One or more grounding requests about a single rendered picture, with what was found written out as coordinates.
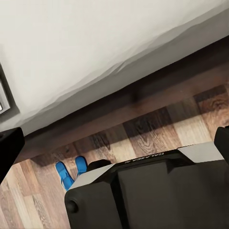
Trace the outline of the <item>hardback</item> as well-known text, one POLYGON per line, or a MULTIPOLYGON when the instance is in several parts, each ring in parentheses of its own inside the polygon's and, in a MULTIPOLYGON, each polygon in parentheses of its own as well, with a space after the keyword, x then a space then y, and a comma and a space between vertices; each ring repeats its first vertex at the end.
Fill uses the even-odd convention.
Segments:
POLYGON ((7 97, 6 91, 3 87, 3 83, 0 79, 0 115, 4 114, 6 111, 11 109, 9 99, 7 97))

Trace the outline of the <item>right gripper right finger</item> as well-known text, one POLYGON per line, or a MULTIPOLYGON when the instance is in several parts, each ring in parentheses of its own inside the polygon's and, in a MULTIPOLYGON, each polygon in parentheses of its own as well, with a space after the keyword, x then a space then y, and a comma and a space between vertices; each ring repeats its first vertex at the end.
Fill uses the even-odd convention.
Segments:
POLYGON ((214 138, 214 145, 221 153, 227 164, 229 165, 229 129, 218 127, 214 138))

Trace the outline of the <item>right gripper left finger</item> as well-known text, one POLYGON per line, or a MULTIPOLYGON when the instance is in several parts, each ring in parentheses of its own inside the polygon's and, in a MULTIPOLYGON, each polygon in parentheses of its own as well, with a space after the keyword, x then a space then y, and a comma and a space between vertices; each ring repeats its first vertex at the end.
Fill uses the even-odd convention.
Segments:
POLYGON ((25 145, 21 127, 0 132, 0 184, 25 145))

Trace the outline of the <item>sandal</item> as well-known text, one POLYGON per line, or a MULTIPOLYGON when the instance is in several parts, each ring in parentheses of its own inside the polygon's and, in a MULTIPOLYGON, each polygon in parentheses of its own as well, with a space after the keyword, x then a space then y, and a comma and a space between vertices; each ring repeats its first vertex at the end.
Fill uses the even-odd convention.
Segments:
MULTIPOLYGON (((81 175, 86 172, 87 170, 87 163, 83 156, 78 156, 75 158, 75 163, 78 168, 78 174, 81 175)), ((77 176, 78 176, 77 174, 77 176)))
POLYGON ((65 165, 63 164, 63 162, 58 162, 56 164, 56 169, 61 177, 61 183, 63 181, 65 189, 68 190, 72 184, 75 182, 69 175, 65 165))

